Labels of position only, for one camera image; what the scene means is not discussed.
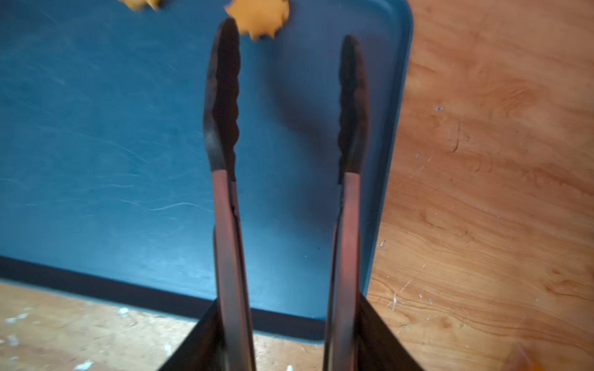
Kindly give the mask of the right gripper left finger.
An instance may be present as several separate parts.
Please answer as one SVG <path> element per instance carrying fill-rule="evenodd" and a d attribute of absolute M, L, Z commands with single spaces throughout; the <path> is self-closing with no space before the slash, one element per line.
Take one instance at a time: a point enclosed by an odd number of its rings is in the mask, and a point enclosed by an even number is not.
<path fill-rule="evenodd" d="M 219 304 L 215 300 L 159 371 L 222 370 L 222 344 Z"/>

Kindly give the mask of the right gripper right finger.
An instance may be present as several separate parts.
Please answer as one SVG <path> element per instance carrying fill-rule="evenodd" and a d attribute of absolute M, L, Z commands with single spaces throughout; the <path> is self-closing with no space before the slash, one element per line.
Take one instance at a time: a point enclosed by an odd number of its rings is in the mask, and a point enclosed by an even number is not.
<path fill-rule="evenodd" d="M 357 370 L 423 371 L 362 293 L 357 304 Z"/>

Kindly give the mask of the dark blue tray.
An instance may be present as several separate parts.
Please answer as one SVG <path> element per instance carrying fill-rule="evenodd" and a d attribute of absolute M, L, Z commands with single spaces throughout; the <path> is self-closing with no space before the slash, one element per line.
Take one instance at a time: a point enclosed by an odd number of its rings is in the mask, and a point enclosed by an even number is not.
<path fill-rule="evenodd" d="M 203 109 L 223 1 L 1 4 L 1 276 L 199 318 L 217 294 Z M 293 1 L 242 37 L 235 148 L 255 329 L 320 341 L 339 210 L 340 51 L 357 37 L 370 129 L 371 280 L 413 34 L 405 1 Z"/>

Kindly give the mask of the black metal tongs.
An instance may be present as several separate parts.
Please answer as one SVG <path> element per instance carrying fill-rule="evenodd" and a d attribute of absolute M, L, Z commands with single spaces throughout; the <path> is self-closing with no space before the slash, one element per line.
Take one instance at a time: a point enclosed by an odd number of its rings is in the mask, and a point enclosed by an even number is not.
<path fill-rule="evenodd" d="M 203 116 L 204 145 L 213 182 L 213 247 L 226 370 L 255 369 L 235 177 L 240 69 L 238 26 L 227 18 L 213 40 Z M 352 35 L 343 39 L 339 80 L 341 201 L 334 237 L 323 367 L 354 370 L 360 296 L 361 170 L 368 141 L 368 93 L 364 58 Z"/>

